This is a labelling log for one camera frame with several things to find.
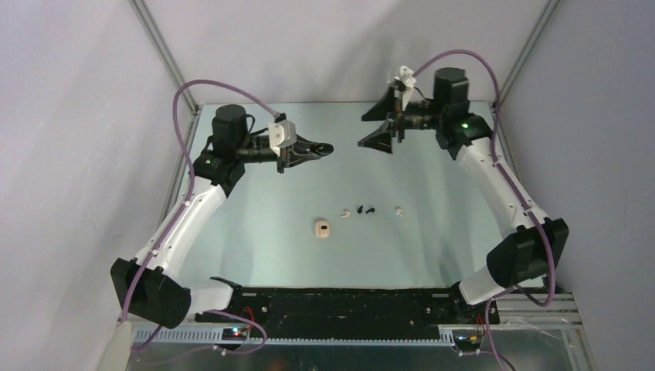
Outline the black earbud charging case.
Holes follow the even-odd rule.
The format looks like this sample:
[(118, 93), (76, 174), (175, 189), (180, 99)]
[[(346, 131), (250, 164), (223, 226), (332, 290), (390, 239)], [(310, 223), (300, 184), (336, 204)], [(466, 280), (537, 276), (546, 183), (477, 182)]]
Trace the black earbud charging case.
[(310, 146), (310, 151), (319, 158), (323, 158), (331, 155), (334, 152), (334, 147), (328, 143), (314, 143)]

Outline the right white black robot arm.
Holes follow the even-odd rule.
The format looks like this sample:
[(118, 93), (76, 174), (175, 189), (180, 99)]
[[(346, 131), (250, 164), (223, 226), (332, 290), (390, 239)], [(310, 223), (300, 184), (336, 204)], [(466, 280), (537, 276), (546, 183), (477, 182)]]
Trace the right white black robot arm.
[(449, 311), (460, 323), (476, 318), (480, 303), (527, 280), (547, 276), (553, 294), (569, 234), (563, 219), (552, 219), (528, 195), (500, 153), (491, 125), (470, 112), (468, 88), (465, 70), (444, 67), (435, 72), (432, 97), (414, 101), (416, 73), (401, 66), (382, 98), (361, 117), (380, 127), (358, 141), (361, 148), (392, 153), (392, 144), (401, 143), (407, 131), (433, 130), (439, 147), (478, 185), (502, 241), (481, 269), (455, 285)]

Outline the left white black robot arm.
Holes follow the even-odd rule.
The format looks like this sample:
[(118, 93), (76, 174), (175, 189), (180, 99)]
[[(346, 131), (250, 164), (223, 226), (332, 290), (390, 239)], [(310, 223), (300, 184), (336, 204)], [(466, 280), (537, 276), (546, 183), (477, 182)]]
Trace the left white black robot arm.
[(116, 259), (110, 269), (121, 306), (120, 320), (136, 315), (164, 328), (176, 328), (190, 314), (215, 311), (226, 322), (244, 312), (234, 295), (236, 284), (213, 278), (187, 288), (178, 283), (183, 263), (209, 217), (227, 200), (249, 163), (272, 162), (279, 173), (331, 155), (332, 145), (300, 136), (284, 113), (260, 131), (255, 118), (238, 104), (216, 109), (212, 134), (190, 164), (187, 191), (154, 236), (130, 260)]

